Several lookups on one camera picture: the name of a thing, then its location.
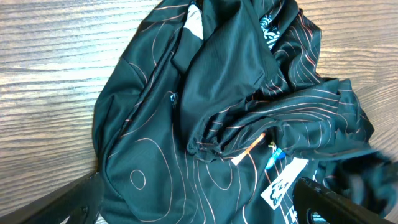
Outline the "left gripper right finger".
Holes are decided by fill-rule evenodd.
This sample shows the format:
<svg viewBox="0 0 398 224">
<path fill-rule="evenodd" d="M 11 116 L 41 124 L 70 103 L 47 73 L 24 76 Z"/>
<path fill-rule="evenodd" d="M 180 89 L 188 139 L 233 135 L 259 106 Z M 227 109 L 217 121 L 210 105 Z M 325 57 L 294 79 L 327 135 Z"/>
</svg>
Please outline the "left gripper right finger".
<svg viewBox="0 0 398 224">
<path fill-rule="evenodd" d="M 393 224 L 307 177 L 295 184 L 293 203 L 299 224 Z"/>
</svg>

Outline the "black orange-patterned cycling jersey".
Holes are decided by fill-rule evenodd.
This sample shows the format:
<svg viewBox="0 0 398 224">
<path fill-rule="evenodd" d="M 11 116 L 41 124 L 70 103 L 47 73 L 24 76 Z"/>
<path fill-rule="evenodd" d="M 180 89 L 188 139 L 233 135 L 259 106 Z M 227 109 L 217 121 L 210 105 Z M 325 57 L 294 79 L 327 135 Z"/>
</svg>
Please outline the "black orange-patterned cycling jersey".
<svg viewBox="0 0 398 224">
<path fill-rule="evenodd" d="M 307 177 L 384 217 L 392 162 L 295 1 L 162 1 L 94 109 L 108 223 L 297 223 Z"/>
</svg>

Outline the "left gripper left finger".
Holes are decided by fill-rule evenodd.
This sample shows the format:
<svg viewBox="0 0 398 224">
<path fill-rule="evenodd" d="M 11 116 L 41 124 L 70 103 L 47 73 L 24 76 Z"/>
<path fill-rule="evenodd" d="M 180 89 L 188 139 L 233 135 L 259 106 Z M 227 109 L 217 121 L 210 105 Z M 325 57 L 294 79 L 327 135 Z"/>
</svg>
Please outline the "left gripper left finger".
<svg viewBox="0 0 398 224">
<path fill-rule="evenodd" d="M 101 210 L 104 182 L 94 172 L 57 189 L 32 203 L 1 217 L 1 223 L 94 224 Z"/>
</svg>

